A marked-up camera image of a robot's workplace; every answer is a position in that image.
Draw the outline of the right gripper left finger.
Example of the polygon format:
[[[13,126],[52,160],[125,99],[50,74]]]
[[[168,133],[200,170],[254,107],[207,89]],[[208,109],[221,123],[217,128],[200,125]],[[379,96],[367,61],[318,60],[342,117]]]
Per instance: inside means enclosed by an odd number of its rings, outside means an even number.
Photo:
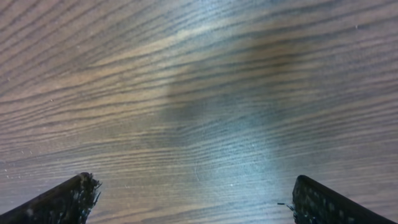
[[[85,224],[102,183],[82,172],[1,215],[2,224]]]

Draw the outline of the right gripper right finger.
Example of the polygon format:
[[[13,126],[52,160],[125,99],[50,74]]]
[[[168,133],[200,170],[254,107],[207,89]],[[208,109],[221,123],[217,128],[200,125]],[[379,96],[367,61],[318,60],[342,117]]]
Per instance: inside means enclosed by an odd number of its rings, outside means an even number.
[[[306,175],[296,178],[290,209],[296,224],[396,224]]]

